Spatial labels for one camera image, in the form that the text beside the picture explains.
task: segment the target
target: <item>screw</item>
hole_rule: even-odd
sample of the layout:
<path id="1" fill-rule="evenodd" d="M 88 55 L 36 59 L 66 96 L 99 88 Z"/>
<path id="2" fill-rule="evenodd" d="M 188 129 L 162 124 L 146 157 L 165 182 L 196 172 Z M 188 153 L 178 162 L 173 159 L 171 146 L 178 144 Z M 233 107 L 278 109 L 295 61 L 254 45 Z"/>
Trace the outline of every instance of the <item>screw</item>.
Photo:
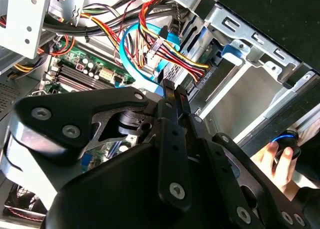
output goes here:
<path id="1" fill-rule="evenodd" d="M 144 97 L 140 95 L 139 93 L 135 93 L 134 96 L 138 98 L 139 100 L 142 100 Z"/>
<path id="2" fill-rule="evenodd" d="M 251 223 L 251 217 L 249 215 L 249 213 L 246 211 L 246 209 L 244 209 L 241 206 L 238 206 L 236 208 L 236 213 L 238 214 L 238 217 L 244 221 L 246 224 L 250 224 Z"/>
<path id="3" fill-rule="evenodd" d="M 48 109 L 43 107 L 37 107 L 33 109 L 31 111 L 31 115 L 35 119 L 42 120 L 42 121 L 48 120 L 52 116 L 51 112 Z"/>
<path id="4" fill-rule="evenodd" d="M 306 226 L 306 223 L 304 222 L 304 220 L 301 218 L 301 216 L 299 216 L 297 213 L 293 214 L 294 218 L 296 219 L 296 221 L 303 227 Z"/>
<path id="5" fill-rule="evenodd" d="M 197 115 L 194 117 L 194 119 L 198 122 L 198 123 L 202 123 L 202 119 L 200 117 L 198 117 Z"/>
<path id="6" fill-rule="evenodd" d="M 168 108 L 173 108 L 172 105 L 171 105 L 169 102 L 166 102 L 165 105 L 166 105 Z"/>
<path id="7" fill-rule="evenodd" d="M 175 198 L 177 198 L 179 200 L 182 200 L 186 196 L 184 188 L 176 182 L 172 182 L 170 184 L 169 189 L 170 189 L 170 193 L 172 194 L 172 196 L 174 196 Z"/>
<path id="8" fill-rule="evenodd" d="M 309 80 L 311 78 L 311 74 L 305 74 L 304 76 L 303 76 L 303 80 Z"/>
<path id="9" fill-rule="evenodd" d="M 228 137 L 226 137 L 225 135 L 223 135 L 223 136 L 222 136 L 222 139 L 223 139 L 226 143 L 228 143 L 228 142 L 229 142 L 229 138 L 228 138 Z"/>
<path id="10" fill-rule="evenodd" d="M 68 138 L 77 138 L 80 136 L 80 129 L 75 125 L 65 125 L 62 133 Z"/>
<path id="11" fill-rule="evenodd" d="M 288 213 L 286 213 L 285 211 L 282 211 L 281 215 L 282 215 L 283 219 L 286 220 L 287 223 L 289 223 L 290 225 L 294 224 L 294 221 L 292 220 L 291 216 L 289 216 Z"/>

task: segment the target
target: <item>black plastic mount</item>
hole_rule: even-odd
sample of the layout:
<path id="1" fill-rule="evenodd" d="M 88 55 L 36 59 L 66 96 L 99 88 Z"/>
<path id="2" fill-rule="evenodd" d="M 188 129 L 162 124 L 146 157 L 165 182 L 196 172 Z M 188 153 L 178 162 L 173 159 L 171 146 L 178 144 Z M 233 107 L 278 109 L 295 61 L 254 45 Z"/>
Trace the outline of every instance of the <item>black plastic mount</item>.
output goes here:
<path id="1" fill-rule="evenodd" d="M 15 105 L 10 133 L 17 136 L 19 124 L 18 142 L 60 167 L 77 161 L 103 134 L 115 140 L 119 137 L 112 135 L 125 136 L 130 127 L 143 139 L 65 185 L 45 228 L 309 228 L 231 138 L 212 138 L 205 123 L 190 114 L 185 91 L 166 80 L 163 87 L 158 103 L 124 87 L 28 97 Z M 34 118 L 38 107 L 50 110 L 51 117 Z M 145 122 L 149 130 L 139 132 Z M 66 137 L 65 125 L 77 126 L 80 136 Z M 231 166 L 240 171 L 238 180 Z M 293 220 L 299 214 L 306 226 L 288 224 L 282 212 Z"/>

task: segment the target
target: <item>capacitor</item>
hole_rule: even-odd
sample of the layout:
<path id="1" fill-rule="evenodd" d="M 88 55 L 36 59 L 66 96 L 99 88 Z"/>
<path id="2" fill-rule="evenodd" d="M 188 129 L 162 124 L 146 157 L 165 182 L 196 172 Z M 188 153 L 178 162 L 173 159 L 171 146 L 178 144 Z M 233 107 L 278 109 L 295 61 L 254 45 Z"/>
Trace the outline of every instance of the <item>capacitor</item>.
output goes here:
<path id="1" fill-rule="evenodd" d="M 88 66 L 88 68 L 90 68 L 90 69 L 94 68 L 94 66 L 95 66 L 94 61 L 93 61 L 93 60 L 89 61 L 87 66 Z"/>
<path id="2" fill-rule="evenodd" d="M 94 74 L 95 74 L 95 70 L 94 69 L 90 69 L 89 74 L 88 74 L 89 77 L 93 78 Z"/>
<path id="3" fill-rule="evenodd" d="M 83 64 L 88 64 L 88 63 L 89 63 L 89 57 L 88 57 L 88 56 L 85 56 L 85 57 L 82 59 L 82 63 L 83 63 Z"/>
<path id="4" fill-rule="evenodd" d="M 98 80 L 100 78 L 99 74 L 100 74 L 101 70 L 102 70 L 102 68 L 95 70 L 94 79 Z"/>

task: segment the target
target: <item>cable tie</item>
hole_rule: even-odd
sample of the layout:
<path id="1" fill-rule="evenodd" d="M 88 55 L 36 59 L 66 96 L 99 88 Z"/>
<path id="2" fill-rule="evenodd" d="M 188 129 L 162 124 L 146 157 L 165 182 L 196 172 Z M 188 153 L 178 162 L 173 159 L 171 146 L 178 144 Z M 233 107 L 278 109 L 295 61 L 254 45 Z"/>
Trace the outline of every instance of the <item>cable tie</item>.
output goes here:
<path id="1" fill-rule="evenodd" d="M 85 30 L 84 39 L 85 39 L 85 42 L 88 43 L 88 42 L 90 41 L 90 38 L 89 38 L 89 36 L 88 36 L 88 27 L 85 26 L 85 27 L 84 27 L 84 30 Z"/>

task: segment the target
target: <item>cable connector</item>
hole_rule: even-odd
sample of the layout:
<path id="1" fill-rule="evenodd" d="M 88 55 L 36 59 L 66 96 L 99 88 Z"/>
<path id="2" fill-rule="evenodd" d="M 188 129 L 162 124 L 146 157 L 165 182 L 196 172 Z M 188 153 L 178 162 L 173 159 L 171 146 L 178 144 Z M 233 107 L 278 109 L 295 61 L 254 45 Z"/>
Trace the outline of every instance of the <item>cable connector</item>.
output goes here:
<path id="1" fill-rule="evenodd" d="M 157 53 L 157 51 L 159 50 L 159 48 L 162 46 L 164 41 L 167 39 L 168 34 L 169 34 L 168 26 L 165 25 L 164 27 L 161 28 L 160 33 L 158 35 L 158 38 L 155 40 L 154 44 L 151 46 L 150 50 L 146 54 L 146 58 L 148 60 L 152 60 L 154 58 L 154 56 Z"/>

